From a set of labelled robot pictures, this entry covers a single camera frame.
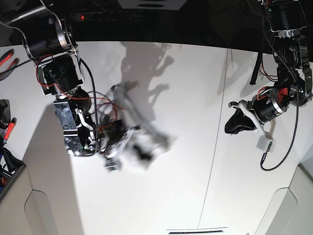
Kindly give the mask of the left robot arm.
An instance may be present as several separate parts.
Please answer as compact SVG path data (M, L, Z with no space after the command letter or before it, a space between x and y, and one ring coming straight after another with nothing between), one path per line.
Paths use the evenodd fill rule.
M303 33L308 28L304 9L298 0L262 0L261 43L250 83L254 85L257 70L264 67L263 50L272 49L277 64L277 75L272 86L261 88L251 101L240 103L247 108L244 114L238 102L230 102L234 115L225 124L227 134L241 131L260 131L263 125L285 113L290 105L302 107L312 98L312 70L310 68L308 40Z

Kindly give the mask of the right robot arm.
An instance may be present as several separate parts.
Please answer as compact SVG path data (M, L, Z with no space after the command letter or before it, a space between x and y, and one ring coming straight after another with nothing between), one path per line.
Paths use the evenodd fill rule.
M128 127L123 117L131 111L123 86L112 87L103 97L82 89L90 69L79 55L65 1L3 0L0 23L21 34L42 92L55 96L67 153L100 154L109 170L136 163L130 151L135 127Z

